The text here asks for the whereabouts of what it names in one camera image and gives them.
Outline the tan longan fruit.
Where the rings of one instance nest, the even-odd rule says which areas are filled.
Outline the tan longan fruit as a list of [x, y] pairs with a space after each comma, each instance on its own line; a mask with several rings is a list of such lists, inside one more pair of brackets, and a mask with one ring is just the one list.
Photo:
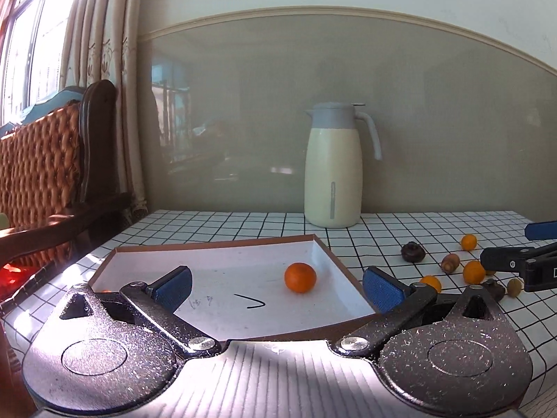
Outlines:
[[510, 279], [507, 283], [507, 295], [509, 297], [516, 298], [523, 291], [523, 282], [521, 279], [514, 277]]

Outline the small orange kumquat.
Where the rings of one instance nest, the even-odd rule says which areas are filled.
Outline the small orange kumquat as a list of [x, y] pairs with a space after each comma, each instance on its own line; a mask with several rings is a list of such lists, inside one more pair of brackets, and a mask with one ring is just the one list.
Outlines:
[[434, 276], [425, 276], [420, 279], [420, 283], [427, 284], [436, 290], [437, 293], [441, 293], [443, 290], [443, 286], [440, 280]]
[[465, 234], [461, 238], [460, 245], [464, 251], [472, 251], [477, 247], [478, 240], [474, 234]]

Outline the brown cylinder fruit small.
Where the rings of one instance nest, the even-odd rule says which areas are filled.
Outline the brown cylinder fruit small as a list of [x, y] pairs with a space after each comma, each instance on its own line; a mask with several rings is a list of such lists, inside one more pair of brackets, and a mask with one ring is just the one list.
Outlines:
[[458, 255], [449, 253], [442, 259], [440, 267], [446, 274], [453, 274], [460, 266], [460, 262]]

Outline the dark mangosteen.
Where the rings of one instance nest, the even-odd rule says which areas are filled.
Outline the dark mangosteen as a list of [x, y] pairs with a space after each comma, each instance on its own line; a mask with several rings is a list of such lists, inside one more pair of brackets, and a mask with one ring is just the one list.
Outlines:
[[483, 286], [483, 288], [490, 293], [496, 302], [500, 302], [506, 294], [506, 288], [501, 283], [495, 281], [492, 277], [483, 281], [481, 286]]
[[425, 249], [417, 242], [407, 242], [402, 246], [400, 254], [404, 261], [410, 263], [421, 262], [426, 256]]

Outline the large orange tangerine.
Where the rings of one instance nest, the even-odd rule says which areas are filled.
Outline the large orange tangerine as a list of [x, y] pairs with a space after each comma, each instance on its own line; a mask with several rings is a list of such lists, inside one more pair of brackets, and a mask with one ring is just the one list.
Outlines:
[[313, 267], [304, 262], [289, 265], [284, 272], [284, 283], [294, 293], [308, 293], [316, 284], [317, 275]]

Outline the checkered tablecloth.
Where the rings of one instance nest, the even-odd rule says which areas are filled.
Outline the checkered tablecloth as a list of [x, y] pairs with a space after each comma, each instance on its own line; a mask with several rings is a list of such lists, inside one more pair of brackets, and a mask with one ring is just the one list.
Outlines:
[[183, 245], [314, 234], [362, 278], [377, 266], [410, 284], [436, 276], [446, 293], [464, 290], [460, 271], [445, 274], [442, 259], [456, 254], [462, 265], [480, 257], [487, 247], [527, 245], [528, 219], [511, 210], [467, 212], [365, 213], [349, 229], [320, 229], [300, 213], [224, 212], [160, 209], [74, 261], [69, 268], [1, 320], [1, 341], [9, 360], [18, 364], [35, 334], [66, 293], [89, 279], [114, 248], [121, 246]]

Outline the brown shallow cardboard box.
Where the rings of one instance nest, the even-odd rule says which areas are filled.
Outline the brown shallow cardboard box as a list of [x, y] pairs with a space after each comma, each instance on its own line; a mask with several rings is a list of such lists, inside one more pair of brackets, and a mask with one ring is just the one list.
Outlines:
[[[316, 272], [308, 293], [284, 283], [295, 262]], [[323, 339], [332, 326], [359, 326], [375, 312], [357, 278], [314, 235], [117, 247], [89, 284], [96, 292], [116, 292], [132, 281], [152, 283], [180, 265], [192, 271], [193, 289], [175, 315], [220, 341]]]

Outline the wooden sofa with orange cushion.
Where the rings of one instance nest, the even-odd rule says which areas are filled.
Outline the wooden sofa with orange cushion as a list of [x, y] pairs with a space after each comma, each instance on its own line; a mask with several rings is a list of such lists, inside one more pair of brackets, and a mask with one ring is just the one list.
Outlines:
[[2, 265], [64, 265], [122, 212], [109, 197], [79, 198], [84, 94], [1, 140]]

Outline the red cloth on sofa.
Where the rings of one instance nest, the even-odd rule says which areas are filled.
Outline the red cloth on sofa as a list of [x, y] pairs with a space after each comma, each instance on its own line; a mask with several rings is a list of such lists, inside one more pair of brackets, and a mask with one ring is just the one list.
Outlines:
[[4, 265], [0, 271], [0, 301], [11, 298], [37, 270], [34, 266]]

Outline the cream thermos jug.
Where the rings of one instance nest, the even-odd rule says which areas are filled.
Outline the cream thermos jug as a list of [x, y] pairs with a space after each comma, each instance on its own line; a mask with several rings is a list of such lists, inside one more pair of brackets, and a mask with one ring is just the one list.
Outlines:
[[374, 157], [382, 159], [378, 129], [363, 103], [326, 102], [306, 111], [312, 121], [306, 150], [304, 215], [313, 225], [343, 229], [362, 212], [362, 147], [356, 122], [366, 123]]

